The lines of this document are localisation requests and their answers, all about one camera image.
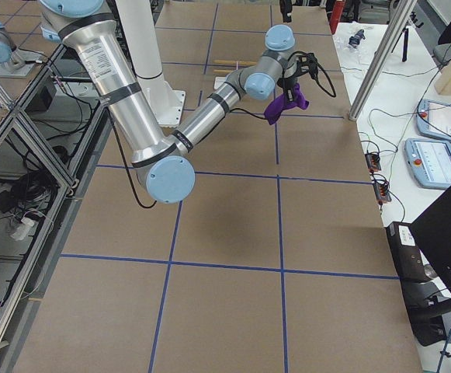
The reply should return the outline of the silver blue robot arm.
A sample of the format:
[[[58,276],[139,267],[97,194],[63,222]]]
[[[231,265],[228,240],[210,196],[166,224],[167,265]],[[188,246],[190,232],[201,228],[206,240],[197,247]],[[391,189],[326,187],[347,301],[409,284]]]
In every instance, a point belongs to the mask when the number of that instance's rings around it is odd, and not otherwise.
[[[127,40],[141,37],[140,57],[157,78],[161,60],[154,19],[148,1],[118,1],[115,17],[104,1],[42,1],[43,24],[60,42],[75,50],[99,93],[102,105],[133,150],[131,164],[137,178],[157,202],[184,200],[195,184],[195,171],[185,158],[246,95],[267,99],[283,77],[293,76],[295,37],[286,24],[271,27],[265,51],[251,67],[230,73],[218,89],[170,135],[157,121],[166,98],[142,87],[116,40],[121,25]]]

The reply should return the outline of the spare robot arm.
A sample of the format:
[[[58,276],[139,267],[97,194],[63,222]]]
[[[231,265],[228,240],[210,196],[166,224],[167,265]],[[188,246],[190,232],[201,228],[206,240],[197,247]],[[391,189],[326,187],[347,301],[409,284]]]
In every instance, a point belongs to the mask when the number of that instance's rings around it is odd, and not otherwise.
[[[33,69],[35,58],[20,50],[0,23],[0,77],[25,78]]]

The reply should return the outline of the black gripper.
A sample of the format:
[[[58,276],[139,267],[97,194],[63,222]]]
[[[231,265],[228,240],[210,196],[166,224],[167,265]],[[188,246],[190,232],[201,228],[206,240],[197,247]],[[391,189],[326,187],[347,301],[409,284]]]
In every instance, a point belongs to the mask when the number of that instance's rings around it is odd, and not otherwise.
[[[293,91],[293,87],[297,83],[297,79],[303,74],[303,68],[307,58],[296,54],[291,57],[286,70],[281,75],[281,89],[284,93]]]

